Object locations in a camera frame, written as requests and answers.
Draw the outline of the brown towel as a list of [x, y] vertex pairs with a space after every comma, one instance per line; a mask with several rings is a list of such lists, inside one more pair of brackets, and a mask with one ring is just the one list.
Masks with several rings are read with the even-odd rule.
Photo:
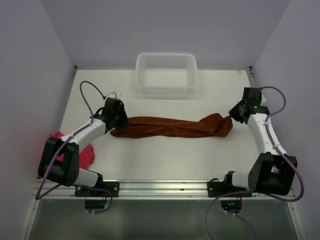
[[170, 138], [226, 137], [233, 128], [230, 116], [213, 113], [199, 121], [154, 116], [135, 116], [128, 123], [110, 132], [114, 137], [142, 139], [156, 136]]

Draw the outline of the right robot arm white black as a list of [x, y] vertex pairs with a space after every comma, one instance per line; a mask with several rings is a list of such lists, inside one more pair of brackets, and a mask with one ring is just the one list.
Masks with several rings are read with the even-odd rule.
[[222, 189], [227, 196], [235, 196], [241, 189], [285, 196], [296, 174], [298, 161], [280, 144], [272, 126], [272, 114], [263, 105], [262, 90], [244, 88], [240, 102], [229, 111], [232, 119], [248, 126], [258, 157], [249, 172], [229, 171], [225, 175]]

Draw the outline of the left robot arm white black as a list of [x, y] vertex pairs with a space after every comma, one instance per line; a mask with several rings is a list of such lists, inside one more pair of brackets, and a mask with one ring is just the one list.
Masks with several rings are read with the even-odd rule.
[[60, 138], [48, 138], [38, 168], [38, 176], [42, 178], [40, 185], [49, 180], [66, 187], [86, 187], [87, 192], [95, 197], [101, 195], [103, 177], [80, 168], [80, 153], [97, 138], [127, 123], [124, 103], [118, 98], [108, 97], [101, 111], [97, 111], [82, 127]]

